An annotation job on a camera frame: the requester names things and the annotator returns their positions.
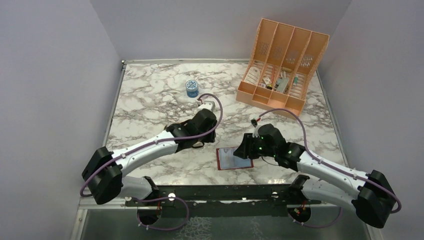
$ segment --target blue container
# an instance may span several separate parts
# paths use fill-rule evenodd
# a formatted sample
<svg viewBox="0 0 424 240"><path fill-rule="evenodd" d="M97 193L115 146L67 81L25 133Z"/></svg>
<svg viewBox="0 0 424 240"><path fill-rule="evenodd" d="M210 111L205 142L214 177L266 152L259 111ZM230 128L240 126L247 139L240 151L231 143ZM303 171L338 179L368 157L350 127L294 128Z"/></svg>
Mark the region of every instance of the blue container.
<svg viewBox="0 0 424 240"><path fill-rule="evenodd" d="M195 80L188 80L185 83L185 90L187 91L187 96L190 98L195 98L199 95L199 84Z"/></svg>

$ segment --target wall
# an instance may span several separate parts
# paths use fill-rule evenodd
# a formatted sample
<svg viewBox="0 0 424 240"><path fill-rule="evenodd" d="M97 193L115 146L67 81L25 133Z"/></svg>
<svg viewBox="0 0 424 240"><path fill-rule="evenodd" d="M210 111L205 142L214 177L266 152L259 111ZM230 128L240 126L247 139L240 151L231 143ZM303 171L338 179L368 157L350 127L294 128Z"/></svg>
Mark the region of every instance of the wall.
<svg viewBox="0 0 424 240"><path fill-rule="evenodd" d="M88 0L0 3L0 239L69 239L121 62Z"/></svg>
<svg viewBox="0 0 424 240"><path fill-rule="evenodd" d="M351 167L385 173L403 209L385 240L422 239L424 2L353 0L319 71Z"/></svg>
<svg viewBox="0 0 424 240"><path fill-rule="evenodd" d="M121 58L249 58L261 18L332 34L351 0L91 0Z"/></svg>

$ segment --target white marble surface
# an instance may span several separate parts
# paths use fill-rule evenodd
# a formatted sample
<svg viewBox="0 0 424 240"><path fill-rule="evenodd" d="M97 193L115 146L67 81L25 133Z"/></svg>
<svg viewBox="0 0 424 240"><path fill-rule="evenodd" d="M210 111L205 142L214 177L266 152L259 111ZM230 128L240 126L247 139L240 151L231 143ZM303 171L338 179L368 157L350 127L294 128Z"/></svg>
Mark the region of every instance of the white marble surface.
<svg viewBox="0 0 424 240"><path fill-rule="evenodd" d="M157 135L166 124L192 118L195 99L186 95L185 82L194 79L200 85L200 93L217 95L223 105L223 119L216 129L215 143L155 159L129 176L150 176L158 185L291 183L298 173L261 159L253 160L253 168L217 168L216 148L238 146L243 134L253 131L250 119L264 111L236 101L236 90L246 68L245 63L127 65L106 146L109 150L128 147ZM300 118L306 127L308 146L324 158L344 165L316 76L306 98ZM287 141L303 145L302 130L294 120L270 113L261 123L272 123ZM267 161L276 164L271 158Z"/></svg>

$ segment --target table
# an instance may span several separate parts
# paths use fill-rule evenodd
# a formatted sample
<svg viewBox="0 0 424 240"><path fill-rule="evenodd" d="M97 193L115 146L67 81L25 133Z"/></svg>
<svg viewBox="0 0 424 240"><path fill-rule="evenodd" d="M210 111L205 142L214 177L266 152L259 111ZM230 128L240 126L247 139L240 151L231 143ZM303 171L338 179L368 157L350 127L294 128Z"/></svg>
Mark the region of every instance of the table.
<svg viewBox="0 0 424 240"><path fill-rule="evenodd" d="M129 174L149 176L157 185L285 184L297 172L253 161L253 168L218 170L216 148L240 145L244 133L253 132L250 119L264 110L236 101L236 91L247 63L138 63L126 66L107 148L112 151L129 147L160 133L166 124L191 119L196 99L186 94L185 83L196 80L200 94L212 93L223 105L223 118L216 129L214 143L203 148L185 149L155 159ZM335 163L345 165L330 113L317 75L312 78L300 119L306 127L309 148ZM215 109L217 117L220 112ZM287 141L303 145L297 122L269 113L261 120L280 129ZM266 158L276 164L272 158Z"/></svg>

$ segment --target purple cable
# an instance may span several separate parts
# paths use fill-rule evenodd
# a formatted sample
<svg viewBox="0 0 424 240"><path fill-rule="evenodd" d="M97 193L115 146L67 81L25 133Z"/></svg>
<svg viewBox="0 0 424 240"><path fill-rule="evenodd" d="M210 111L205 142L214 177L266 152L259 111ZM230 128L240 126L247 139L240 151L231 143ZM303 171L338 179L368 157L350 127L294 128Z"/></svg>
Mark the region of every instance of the purple cable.
<svg viewBox="0 0 424 240"><path fill-rule="evenodd" d="M213 95L212 93L203 93L202 95L200 95L199 97L198 97L198 99L200 100L202 97L204 97L204 96L211 96L211 97L213 97L217 102L218 102L218 104L219 104L219 108L220 108L220 112L221 112L221 114L220 114L220 116L219 116L219 119L218 119L218 122L216 123L216 125L214 126L214 127L212 127L212 129L211 130L209 130L209 131L207 131L207 132L204 132L204 133L202 133L202 134L199 134L199 135L194 135L194 136L182 136L182 137L170 137L170 138L162 138L162 139L158 139L156 142L155 141L151 141L151 142L148 142L148 143L146 143L146 144L143 144L143 145L141 145L141 146L139 146L139 147L136 147L136 148L134 148L134 149L132 149L132 150L129 150L129 151L127 151L127 152L125 152L124 154L125 155L130 155L130 154L132 154L132 153L134 153L134 152L137 152L137 151L139 151L139 150L141 150L141 149L143 149L143 148L146 148L146 147L148 147L148 146L150 146L150 145L154 145L154 144L158 144L158 143L162 143L162 142L167 142L167 141L179 141L179 140L189 140L189 139L197 139L197 138L201 138L201 137L203 137L203 136L206 136L206 135L208 135L208 134L210 134L210 133L212 133L215 129L217 129L217 127L218 127L218 125L221 123L221 120L223 119L223 114L224 114L224 110L223 110L223 105L221 104L221 102L220 102L220 100L218 99L218 97L217 96L215 96L215 95ZM84 189L89 185L89 182L91 181L91 180L93 180L93 178L97 175L97 174L99 174L100 173L100 171L102 171L104 168L106 168L108 165L110 165L111 163L113 163L113 162L115 162L115 161L117 161L117 160L119 160L119 159L121 159L122 158L122 155L118 155L118 156L116 156L115 158L113 158L113 159L111 159L111 160L109 160L109 161L107 161L105 164L103 164L101 167L99 167L96 171L94 171L93 172L93 174L90 176L90 177L88 177L87 178L87 180L84 182L84 184L82 185L82 187L81 187L81 189L79 190L79 195L81 196L81 197L83 197L83 198L85 198L85 197L91 197L92 195L91 194L84 194Z"/></svg>
<svg viewBox="0 0 424 240"><path fill-rule="evenodd" d="M177 196L172 196L172 197L164 196L164 197L159 197L159 198L155 198L155 199L151 199L151 200L140 200L140 199L137 199L135 197L133 197L133 199L136 199L137 201L139 201L141 203L151 203L151 202L162 201L162 200L165 200L165 199L175 199L175 200L178 200L178 201L180 201L184 204L185 210L187 212L187 214L185 215L184 221L180 225L175 226L175 227L170 227L170 228L162 228L162 227L145 225L145 224L142 223L142 221L139 218L139 215L137 214L138 226L146 227L146 229L154 229L154 230L160 230L160 231L174 231L174 230L177 230L177 229L181 228L182 226L186 225L187 222L189 221L189 217L190 217L189 206L187 205L187 203L184 200L182 200L181 198L179 198Z"/></svg>
<svg viewBox="0 0 424 240"><path fill-rule="evenodd" d="M326 163L325 161L321 161L318 157L316 157L315 155L313 155L313 154L312 154L312 152L309 150L308 143L307 143L307 140L306 140L306 130L305 130L305 126L304 126L303 122L300 120L300 118L299 118L296 114L294 114L292 111L287 110L287 109L285 109L285 108L274 108L274 109L270 109L270 110L268 110L268 111L263 112L262 114L260 114L260 115L259 115L259 117L262 117L263 115L265 115L265 114L267 114L267 113L269 113L269 112L273 112L273 111L284 111L284 112L287 112L287 113L289 113L289 114L293 115L293 117L295 117L295 118L296 118L296 120L299 122L300 126L302 127L302 131L303 131L303 142L304 142L305 150L306 150L306 152L307 152L307 153L308 153L308 154L309 154L309 155L310 155L310 156L311 156L314 160L316 160L316 161L318 161L318 162L321 162L321 164L323 164L323 165L325 165L325 166L329 167L330 169L333 169L333 170L335 170L335 171L337 171L337 172L339 172L339 173L342 173L342 174L347 175L347 176L349 176L349 177L355 178L355 176L353 175L353 173L347 172L347 171L345 171L345 170L343 170L343 169L340 169L340 168L338 168L338 167L336 167L336 166L333 166L333 165L331 165L331 164L328 164L328 163ZM392 197L392 198L396 201L396 203L397 203L397 208L396 208L395 210L392 210L392 211L391 211L391 213L392 213L392 214L395 214L395 213L399 212L399 211L402 209L401 201L399 200L399 198L398 198L395 194L393 194L393 192L391 192L391 191L387 190L386 188L384 188L384 187L382 187L382 186L378 185L377 183L375 183L375 182L373 182L373 181L371 181L371 180L369 180L369 179L367 179L367 178L365 178L365 177L356 176L356 178L357 178L357 179L359 179L359 180L362 180L362 181L364 181L364 182L366 182L366 183L369 183L369 184L371 184L371 185L373 185L373 186L375 186L376 188L378 188L378 189L382 190L383 192L385 192L386 194L388 194L390 197Z"/></svg>
<svg viewBox="0 0 424 240"><path fill-rule="evenodd" d="M340 207L340 210L338 211L338 215L337 215L337 217L336 217L336 218L335 218L332 222L327 223L327 224L324 224L324 225L318 225L318 226L316 226L316 225L309 225L309 224L306 224L306 223L303 223L303 224L302 224L302 222L295 220L295 219L292 217L292 215L290 215L290 214L289 214L288 216L289 216L291 219L293 219L295 223L297 223L297 224L299 224L299 225L302 225L302 227L307 227L307 228L311 228L311 229L323 229L323 228L331 227L331 226L333 226L334 224L336 224L336 223L340 220L340 218L342 217L342 215L343 215L343 208L341 208L341 207Z"/></svg>

